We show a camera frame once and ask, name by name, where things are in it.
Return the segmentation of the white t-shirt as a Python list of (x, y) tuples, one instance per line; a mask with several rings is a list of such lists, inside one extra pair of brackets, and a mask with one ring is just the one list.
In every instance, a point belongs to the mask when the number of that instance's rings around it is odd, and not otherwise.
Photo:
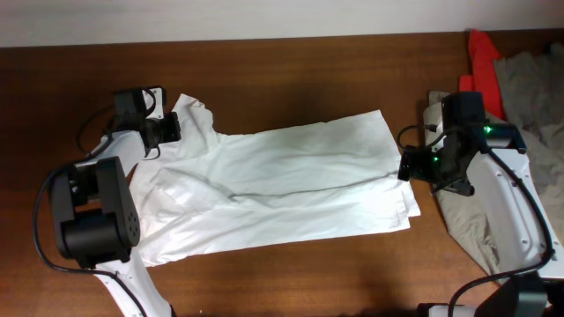
[(400, 154), (380, 111), (225, 135), (181, 95), (182, 137), (130, 183), (148, 267), (192, 255), (397, 232), (420, 214), (397, 177)]

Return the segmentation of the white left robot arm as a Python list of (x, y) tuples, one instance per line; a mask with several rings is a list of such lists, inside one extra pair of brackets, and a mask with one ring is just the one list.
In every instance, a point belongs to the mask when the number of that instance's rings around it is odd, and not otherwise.
[(166, 91), (155, 85), (115, 92), (114, 115), (100, 143), (85, 157), (51, 171), (40, 194), (50, 203), (56, 247), (76, 268), (53, 270), (95, 276), (125, 316), (173, 317), (141, 260), (141, 224), (128, 176), (160, 146), (181, 138), (178, 115), (165, 112)]

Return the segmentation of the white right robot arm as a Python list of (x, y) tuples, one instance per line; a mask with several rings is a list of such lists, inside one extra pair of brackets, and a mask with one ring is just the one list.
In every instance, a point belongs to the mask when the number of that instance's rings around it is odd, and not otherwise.
[(403, 145), (398, 179), (476, 199), (500, 272), (475, 279), (421, 316), (561, 316), (563, 246), (534, 188), (518, 128), (490, 121), (481, 93), (457, 92), (423, 113), (421, 146)]

